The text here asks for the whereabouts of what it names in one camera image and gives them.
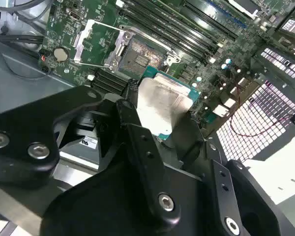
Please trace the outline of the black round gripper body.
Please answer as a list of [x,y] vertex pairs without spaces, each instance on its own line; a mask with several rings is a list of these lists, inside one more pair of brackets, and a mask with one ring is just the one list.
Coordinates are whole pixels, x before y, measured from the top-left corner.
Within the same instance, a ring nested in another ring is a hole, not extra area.
[[203,180],[164,166],[134,106],[116,106],[119,128],[107,167],[59,195],[48,207],[42,236],[219,236],[221,213],[208,143]]

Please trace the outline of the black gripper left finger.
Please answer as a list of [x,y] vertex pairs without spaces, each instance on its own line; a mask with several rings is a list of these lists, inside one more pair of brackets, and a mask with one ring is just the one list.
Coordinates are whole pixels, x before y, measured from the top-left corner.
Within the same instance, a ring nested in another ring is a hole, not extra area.
[[59,148],[73,138],[66,135],[67,127],[86,112],[106,125],[105,157],[119,128],[118,104],[134,106],[123,98],[105,100],[91,88],[79,86],[1,113],[0,183],[25,188],[46,184],[59,162]]

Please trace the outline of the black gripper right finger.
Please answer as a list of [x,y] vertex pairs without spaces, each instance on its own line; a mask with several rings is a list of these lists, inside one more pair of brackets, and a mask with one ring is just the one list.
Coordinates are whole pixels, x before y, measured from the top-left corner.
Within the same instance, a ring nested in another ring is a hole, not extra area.
[[208,236],[286,236],[288,220],[248,169],[222,161],[189,114],[177,119],[172,141],[182,169],[200,178]]

